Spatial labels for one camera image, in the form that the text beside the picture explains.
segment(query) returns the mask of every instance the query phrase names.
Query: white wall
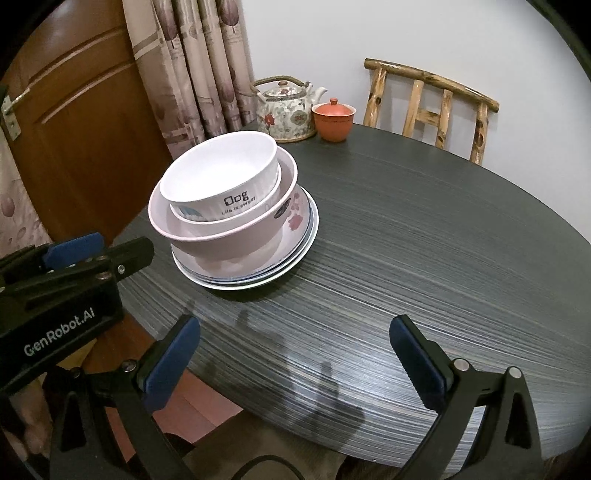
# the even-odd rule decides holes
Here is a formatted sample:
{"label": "white wall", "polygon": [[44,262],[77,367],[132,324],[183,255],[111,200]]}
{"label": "white wall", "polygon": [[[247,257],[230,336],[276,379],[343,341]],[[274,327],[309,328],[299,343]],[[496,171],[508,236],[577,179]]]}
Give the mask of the white wall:
{"label": "white wall", "polygon": [[[483,166],[591,241],[591,83],[525,0],[243,0],[242,6],[254,77],[288,74],[325,86],[325,99],[357,108],[356,123],[369,92],[365,57],[435,72],[497,100]],[[378,127],[402,131],[410,88],[410,80],[389,77]],[[435,91],[423,96],[423,106],[439,111]],[[469,157],[475,118],[474,108],[456,97],[447,150]],[[424,134],[434,144],[434,128]]]}

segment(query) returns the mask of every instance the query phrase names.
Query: round table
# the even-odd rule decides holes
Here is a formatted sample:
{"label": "round table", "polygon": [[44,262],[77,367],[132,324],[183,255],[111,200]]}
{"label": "round table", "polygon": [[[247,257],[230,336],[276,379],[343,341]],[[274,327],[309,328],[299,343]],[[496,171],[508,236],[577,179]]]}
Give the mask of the round table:
{"label": "round table", "polygon": [[162,338],[194,313],[190,369],[204,382],[318,444],[401,465],[436,417],[389,344],[390,320],[406,313],[451,358],[523,370],[544,456],[578,444],[591,416],[587,240],[507,180],[400,135],[355,125],[340,144],[284,148],[320,211],[302,262],[258,289],[206,290],[177,270],[144,210],[118,237],[155,246],[119,287],[137,321]]}

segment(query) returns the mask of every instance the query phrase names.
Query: chair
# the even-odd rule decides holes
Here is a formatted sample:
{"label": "chair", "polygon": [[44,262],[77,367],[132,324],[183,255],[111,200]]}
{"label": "chair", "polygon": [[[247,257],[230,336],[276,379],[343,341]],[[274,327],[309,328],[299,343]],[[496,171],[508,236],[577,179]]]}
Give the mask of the chair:
{"label": "chair", "polygon": [[[435,146],[437,148],[443,148],[447,137],[449,115],[452,111],[452,96],[455,93],[476,105],[476,129],[474,131],[472,151],[470,152],[470,161],[477,165],[482,163],[482,156],[486,145],[486,133],[488,131],[488,112],[490,110],[497,113],[499,111],[499,102],[453,80],[440,77],[434,73],[425,72],[424,70],[400,65],[399,63],[365,59],[364,65],[366,69],[374,71],[372,74],[368,105],[365,109],[365,116],[363,117],[364,125],[375,127],[378,123],[379,108],[382,103],[382,95],[384,94],[386,75],[392,73],[393,75],[410,78],[414,80],[413,92],[410,96],[402,134],[405,137],[412,137],[414,125],[417,121],[433,125],[437,127]],[[425,83],[443,90],[440,113],[434,113],[420,108],[421,94]]]}

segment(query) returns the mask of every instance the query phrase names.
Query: blue gripper pad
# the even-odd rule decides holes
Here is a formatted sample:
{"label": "blue gripper pad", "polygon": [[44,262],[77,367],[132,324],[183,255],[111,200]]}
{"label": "blue gripper pad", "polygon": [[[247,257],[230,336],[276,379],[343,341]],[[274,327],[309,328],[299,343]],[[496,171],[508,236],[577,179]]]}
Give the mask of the blue gripper pad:
{"label": "blue gripper pad", "polygon": [[105,239],[100,233],[73,238],[52,245],[43,255],[43,263],[49,270],[66,268],[86,258],[99,254],[105,247]]}
{"label": "blue gripper pad", "polygon": [[425,408],[441,412],[453,384],[447,355],[438,344],[427,340],[406,315],[390,323],[390,344]]}
{"label": "blue gripper pad", "polygon": [[150,413],[164,408],[174,387],[195,353],[201,327],[195,317],[182,316],[167,336],[144,355],[136,381],[144,392],[142,401]]}

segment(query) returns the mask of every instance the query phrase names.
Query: curtain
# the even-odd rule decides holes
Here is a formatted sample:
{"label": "curtain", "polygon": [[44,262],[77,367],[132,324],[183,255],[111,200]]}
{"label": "curtain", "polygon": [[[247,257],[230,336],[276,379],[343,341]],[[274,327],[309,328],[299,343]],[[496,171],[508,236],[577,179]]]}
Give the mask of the curtain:
{"label": "curtain", "polygon": [[0,128],[0,258],[29,245],[51,242]]}
{"label": "curtain", "polygon": [[238,0],[123,0],[139,74],[173,158],[254,120]]}

